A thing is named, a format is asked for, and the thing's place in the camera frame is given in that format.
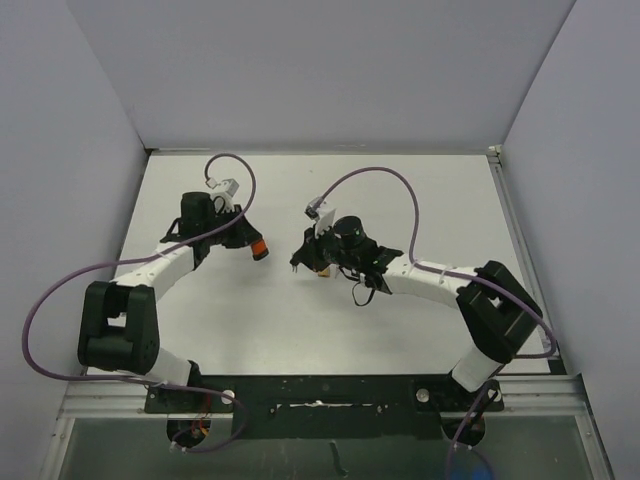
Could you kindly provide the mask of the black headed key bunch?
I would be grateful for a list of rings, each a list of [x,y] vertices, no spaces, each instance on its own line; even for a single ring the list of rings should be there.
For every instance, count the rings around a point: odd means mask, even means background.
[[[290,260],[290,266],[293,273],[297,273],[299,269],[300,261],[294,257]]]

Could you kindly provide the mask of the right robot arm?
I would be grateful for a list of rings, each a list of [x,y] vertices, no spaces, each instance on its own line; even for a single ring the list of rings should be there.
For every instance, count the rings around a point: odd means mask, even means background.
[[[321,234],[307,228],[290,264],[316,273],[335,266],[373,291],[458,310],[472,343],[452,368],[445,395],[459,409],[478,401],[481,386],[516,358],[542,319],[539,306],[502,263],[491,260],[476,268],[419,264],[369,238],[356,216],[339,219]]]

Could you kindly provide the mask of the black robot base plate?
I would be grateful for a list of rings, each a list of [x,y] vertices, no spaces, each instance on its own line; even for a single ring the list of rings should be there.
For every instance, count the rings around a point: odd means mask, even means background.
[[[211,395],[154,388],[147,414],[229,414],[242,438],[372,439],[452,437],[468,411],[504,409],[501,387],[489,380],[468,392],[447,374],[205,375]]]

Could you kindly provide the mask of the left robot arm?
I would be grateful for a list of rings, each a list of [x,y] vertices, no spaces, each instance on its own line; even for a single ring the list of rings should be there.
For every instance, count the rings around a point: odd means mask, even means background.
[[[157,303],[184,276],[195,271],[212,247],[251,249],[268,255],[262,234],[242,214],[229,193],[188,192],[180,216],[160,239],[154,259],[85,292],[77,356],[85,367],[132,374],[151,384],[170,384],[168,399],[180,410],[200,405],[204,387],[193,361],[161,347]]]

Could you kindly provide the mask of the orange black padlock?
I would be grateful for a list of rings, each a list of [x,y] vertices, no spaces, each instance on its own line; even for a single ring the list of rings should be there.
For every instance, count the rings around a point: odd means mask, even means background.
[[[254,261],[265,259],[269,255],[269,249],[264,239],[259,239],[250,245]]]

